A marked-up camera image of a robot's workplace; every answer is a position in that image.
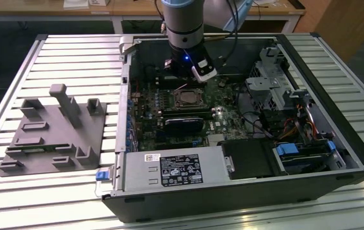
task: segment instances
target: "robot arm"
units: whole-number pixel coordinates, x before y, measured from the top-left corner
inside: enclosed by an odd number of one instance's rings
[[[172,49],[166,68],[182,78],[204,82],[218,75],[214,61],[204,47],[204,24],[227,31],[242,26],[254,0],[162,0],[164,21]]]

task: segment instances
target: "barcode sticker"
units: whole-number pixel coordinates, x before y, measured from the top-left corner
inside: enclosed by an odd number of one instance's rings
[[[159,161],[160,154],[146,154],[144,161]]]

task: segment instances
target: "gray plastic base plate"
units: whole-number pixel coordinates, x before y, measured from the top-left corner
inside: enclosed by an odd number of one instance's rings
[[[35,115],[22,119],[0,163],[0,176],[95,169],[99,166],[107,104],[100,103],[98,115],[91,115],[90,104],[78,104],[82,125],[74,128],[59,105],[43,106],[38,100],[32,101],[38,108],[28,109]]]

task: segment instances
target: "power supply label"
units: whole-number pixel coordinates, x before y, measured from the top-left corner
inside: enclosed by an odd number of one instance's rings
[[[203,183],[199,155],[162,157],[160,178],[164,187]]]

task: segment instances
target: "floor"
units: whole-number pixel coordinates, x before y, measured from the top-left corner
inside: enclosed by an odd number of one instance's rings
[[[124,22],[126,33],[159,33],[159,22]],[[38,34],[112,34],[111,22],[0,22],[0,101]],[[364,82],[364,44],[348,66]]]

